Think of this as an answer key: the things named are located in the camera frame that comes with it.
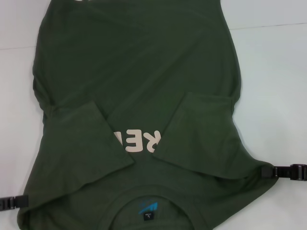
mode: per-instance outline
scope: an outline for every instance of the blue logo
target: blue logo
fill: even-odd
[[[158,209],[158,202],[155,202],[154,204],[149,205],[146,208],[144,208],[143,210],[141,210],[139,212],[139,214],[142,214],[142,213],[147,212],[147,211],[155,211],[157,209]]]

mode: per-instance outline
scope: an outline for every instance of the olive green t-shirt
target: olive green t-shirt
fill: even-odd
[[[212,230],[276,182],[232,120],[219,0],[52,0],[33,74],[44,134],[23,230]]]

